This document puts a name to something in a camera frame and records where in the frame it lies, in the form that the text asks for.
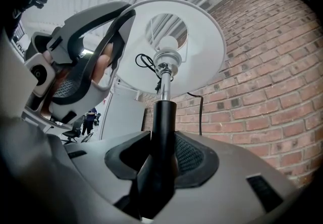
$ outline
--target metal rod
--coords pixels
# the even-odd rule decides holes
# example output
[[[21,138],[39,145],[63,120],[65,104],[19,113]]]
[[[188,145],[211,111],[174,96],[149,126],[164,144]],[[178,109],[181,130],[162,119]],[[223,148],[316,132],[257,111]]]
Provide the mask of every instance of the metal rod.
[[[160,90],[162,100],[171,100],[171,74],[169,72],[162,74]]]

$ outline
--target black vent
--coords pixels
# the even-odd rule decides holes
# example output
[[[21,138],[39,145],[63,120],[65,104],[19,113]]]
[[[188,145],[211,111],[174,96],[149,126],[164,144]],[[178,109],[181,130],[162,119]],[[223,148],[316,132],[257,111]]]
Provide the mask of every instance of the black vent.
[[[282,198],[262,176],[250,177],[247,178],[247,181],[266,212],[272,211],[283,202]]]
[[[179,175],[196,169],[203,162],[203,153],[180,137],[176,137],[175,153]]]

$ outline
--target person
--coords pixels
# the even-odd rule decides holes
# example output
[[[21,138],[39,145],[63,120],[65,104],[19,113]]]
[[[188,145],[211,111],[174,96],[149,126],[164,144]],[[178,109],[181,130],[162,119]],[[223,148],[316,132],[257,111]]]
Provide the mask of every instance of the person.
[[[82,135],[85,134],[85,130],[87,132],[87,134],[90,134],[91,130],[93,129],[93,122],[94,122],[94,118],[96,115],[96,109],[92,108],[86,115],[86,118],[83,122],[83,131],[82,131]]]

